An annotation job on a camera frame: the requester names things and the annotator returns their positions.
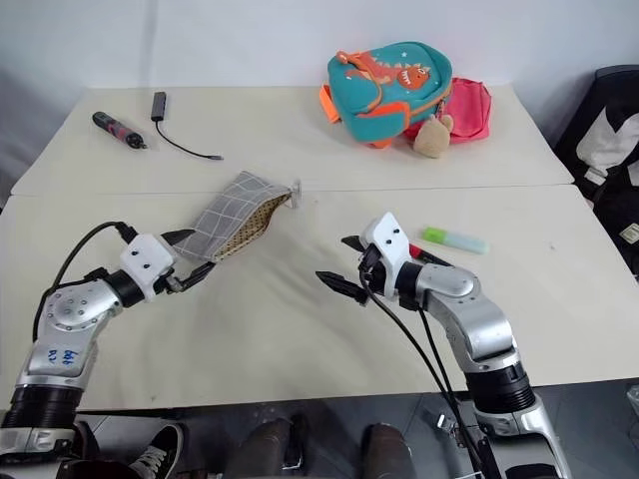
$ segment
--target black cylindrical joint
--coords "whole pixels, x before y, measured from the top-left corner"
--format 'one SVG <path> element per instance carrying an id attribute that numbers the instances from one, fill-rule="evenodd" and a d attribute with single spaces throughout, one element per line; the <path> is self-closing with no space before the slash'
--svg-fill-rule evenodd
<path id="1" fill-rule="evenodd" d="M 468 392 L 478 410 L 515 412 L 530 407 L 535 395 L 520 362 L 497 371 L 466 373 Z"/>
<path id="2" fill-rule="evenodd" d="M 28 385 L 18 387 L 2 427 L 73 429 L 76 408 L 82 398 L 76 387 Z"/>
<path id="3" fill-rule="evenodd" d="M 370 282 L 368 286 L 372 292 L 376 292 L 377 294 L 383 294 L 383 286 L 386 283 L 386 268 L 383 267 L 381 262 L 378 262 L 375 266 L 372 267 L 370 271 Z"/>
<path id="4" fill-rule="evenodd" d="M 118 269 L 116 272 L 109 274 L 104 278 L 114 292 L 120 296 L 122 305 L 124 307 L 131 307 L 134 304 L 144 300 L 144 293 L 138 287 L 135 281 L 131 277 Z"/>
<path id="5" fill-rule="evenodd" d="M 395 287 L 400 296 L 409 297 L 413 300 L 417 296 L 417 277 L 421 272 L 421 265 L 407 261 L 399 269 Z"/>

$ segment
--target pink bag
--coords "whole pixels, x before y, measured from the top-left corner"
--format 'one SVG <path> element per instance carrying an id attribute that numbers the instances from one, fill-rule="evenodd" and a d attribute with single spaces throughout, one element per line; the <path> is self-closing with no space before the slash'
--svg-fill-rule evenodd
<path id="1" fill-rule="evenodd" d="M 454 122 L 451 143 L 466 143 L 488 136 L 490 94 L 483 83 L 453 78 L 452 95 L 444 110 Z"/>

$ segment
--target black cord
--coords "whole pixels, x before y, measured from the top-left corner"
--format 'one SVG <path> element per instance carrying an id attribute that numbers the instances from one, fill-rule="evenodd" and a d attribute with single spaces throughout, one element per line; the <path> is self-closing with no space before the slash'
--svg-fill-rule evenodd
<path id="1" fill-rule="evenodd" d="M 423 308 L 419 307 L 417 311 L 419 312 L 419 316 L 421 317 L 423 328 L 426 330 L 426 336 L 428 336 L 428 344 L 430 344 L 430 349 L 432 350 L 432 354 L 435 356 L 435 361 L 437 361 L 437 367 L 439 367 L 439 372 L 441 373 L 441 376 L 443 377 L 443 381 L 446 384 L 446 391 L 448 392 L 450 403 L 454 404 L 453 409 L 456 409 L 457 411 L 457 415 L 455 415 L 455 417 L 457 416 L 461 417 L 461 413 L 459 412 L 459 405 L 457 404 L 457 400 L 455 399 L 455 393 L 452 391 L 452 386 L 450 385 L 450 380 L 448 379 L 446 368 L 444 367 L 443 362 L 441 361 L 439 350 L 437 349 L 437 345 L 435 344 L 435 341 L 432 337 L 432 331 L 430 330 L 430 325 L 428 324 L 428 318 L 426 317 L 426 314 Z M 468 432 L 466 425 L 460 419 L 457 419 L 457 420 L 459 423 L 459 430 L 464 436 L 464 441 L 466 442 L 466 444 L 470 443 L 473 446 L 475 446 L 475 443 L 472 441 L 472 438 L 470 437 L 470 433 Z M 477 454 L 477 456 L 479 456 L 479 451 L 477 450 L 476 446 L 474 447 L 474 452 L 475 454 Z"/>
<path id="2" fill-rule="evenodd" d="M 105 223 L 102 223 L 101 225 L 97 225 L 95 228 L 93 228 L 88 233 L 86 233 L 82 237 L 82 239 L 78 241 L 75 247 L 71 249 L 71 252 L 62 263 L 62 266 L 60 266 L 60 270 L 58 271 L 58 274 L 56 274 L 56 277 L 53 280 L 53 283 L 48 289 L 46 289 L 42 293 L 42 297 L 40 298 L 40 303 L 38 304 L 38 310 L 36 311 L 36 316 L 33 319 L 33 329 L 31 331 L 31 339 L 34 342 L 36 339 L 38 339 L 38 326 L 40 324 L 40 315 L 42 314 L 44 301 L 47 299 L 49 295 L 53 294 L 53 292 L 59 289 L 60 287 L 71 286 L 73 284 L 82 284 L 83 282 L 87 282 L 86 280 L 80 280 L 80 281 L 73 281 L 73 282 L 67 282 L 65 284 L 60 284 L 60 282 L 62 281 L 62 277 L 65 275 L 65 273 L 67 272 L 67 269 L 69 268 L 69 264 L 71 264 L 71 261 L 73 261 L 73 259 L 78 255 L 78 252 L 80 252 L 80 249 L 82 249 L 85 246 L 85 244 L 97 233 L 110 227 L 116 228 L 118 232 L 120 233 L 120 235 L 123 236 L 123 238 L 125 238 L 125 235 L 129 233 L 131 229 L 130 227 L 127 226 L 126 223 L 123 223 L 123 222 L 105 222 Z"/>
<path id="3" fill-rule="evenodd" d="M 191 150 L 187 150 L 186 148 L 178 145 L 177 143 L 169 140 L 169 138 L 167 138 L 165 136 L 164 133 L 162 133 L 162 130 L 160 130 L 160 122 L 155 122 L 156 124 L 156 130 L 158 131 L 158 134 L 164 138 L 167 142 L 169 142 L 171 145 L 173 145 L 176 148 L 179 148 L 180 150 L 182 150 L 183 152 L 188 153 L 189 155 L 193 155 L 194 157 L 200 157 L 200 158 L 206 158 L 208 160 L 223 160 L 224 158 L 222 158 L 220 155 L 201 155 L 199 153 L 196 152 L 192 152 Z"/>
<path id="4" fill-rule="evenodd" d="M 455 401 L 454 393 L 452 392 L 452 387 L 450 386 L 450 381 L 448 380 L 448 374 L 446 373 L 445 367 L 443 367 L 443 362 L 441 362 L 441 357 L 439 356 L 439 351 L 437 350 L 437 345 L 435 344 L 434 339 L 432 338 L 432 332 L 430 331 L 430 325 L 428 324 L 428 318 L 424 310 L 419 307 L 417 309 L 419 312 L 419 316 L 421 317 L 421 322 L 423 324 L 423 328 L 426 330 L 426 336 L 428 336 L 428 343 L 430 344 L 430 349 L 432 350 L 432 354 L 435 356 L 435 361 L 437 361 L 437 366 L 439 367 L 439 372 L 443 377 L 443 382 L 446 384 L 446 391 L 448 391 L 448 395 L 450 396 L 451 401 Z"/>
<path id="5" fill-rule="evenodd" d="M 450 408 L 450 410 L 452 411 L 452 414 L 455 416 L 455 419 L 457 420 L 457 424 L 459 425 L 459 431 L 461 432 L 463 436 L 463 440 L 466 443 L 466 449 L 468 451 L 468 457 L 470 459 L 470 463 L 472 464 L 472 468 L 474 469 L 475 472 L 479 472 L 481 470 L 481 466 L 480 466 L 481 460 L 480 460 L 479 450 L 477 449 L 477 445 L 472 441 L 470 437 L 470 433 L 468 432 L 468 429 L 461 418 L 461 414 L 459 413 L 459 408 L 457 407 L 457 403 L 454 400 L 454 397 L 449 397 L 448 392 L 444 389 L 444 386 L 441 383 L 441 380 L 439 379 L 439 376 L 437 375 L 434 367 L 432 366 L 432 363 L 428 359 L 428 356 L 426 356 L 426 353 L 423 351 L 423 349 L 421 348 L 417 340 L 414 338 L 414 336 L 410 333 L 408 328 L 404 326 L 403 322 L 401 322 L 401 319 L 399 319 L 397 315 L 394 312 L 392 312 L 390 308 L 386 306 L 381 301 L 381 299 L 379 299 L 375 295 L 374 292 L 372 292 L 372 289 L 370 289 L 370 286 L 366 282 L 365 272 L 362 270 L 359 271 L 359 282 L 361 283 L 361 286 L 364 288 L 364 290 L 366 291 L 366 294 L 372 300 L 372 302 L 374 302 L 383 312 L 386 313 L 386 315 L 388 315 L 388 317 L 390 317 L 390 319 L 392 319 L 392 321 L 397 325 L 397 327 L 399 327 L 399 329 L 401 329 L 401 332 L 403 332 L 403 334 L 410 341 L 412 346 L 416 349 L 419 356 L 421 356 L 421 359 L 423 360 L 424 364 L 430 371 L 430 374 L 432 375 L 432 378 L 434 379 L 435 383 L 437 384 L 437 387 L 439 388 L 441 396 L 443 397 L 446 404 L 448 404 L 448 407 Z"/>

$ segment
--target white wall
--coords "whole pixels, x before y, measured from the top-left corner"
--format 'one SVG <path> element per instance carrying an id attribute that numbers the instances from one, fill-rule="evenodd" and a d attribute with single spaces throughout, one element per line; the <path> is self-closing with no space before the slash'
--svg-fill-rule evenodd
<path id="1" fill-rule="evenodd" d="M 317 85 L 336 50 L 401 40 L 512 81 L 552 143 L 594 69 L 639 63 L 638 18 L 637 0 L 0 0 L 0 174 L 84 87 Z"/>

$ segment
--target cartoon dinosaur backpack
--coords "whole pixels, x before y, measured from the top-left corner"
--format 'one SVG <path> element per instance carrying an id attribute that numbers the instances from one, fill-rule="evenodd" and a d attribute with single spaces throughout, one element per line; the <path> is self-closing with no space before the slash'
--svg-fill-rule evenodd
<path id="1" fill-rule="evenodd" d="M 356 140 L 383 148 L 413 123 L 436 114 L 451 85 L 452 67 L 443 54 L 403 42 L 337 52 L 319 98 L 332 123 L 342 120 Z"/>

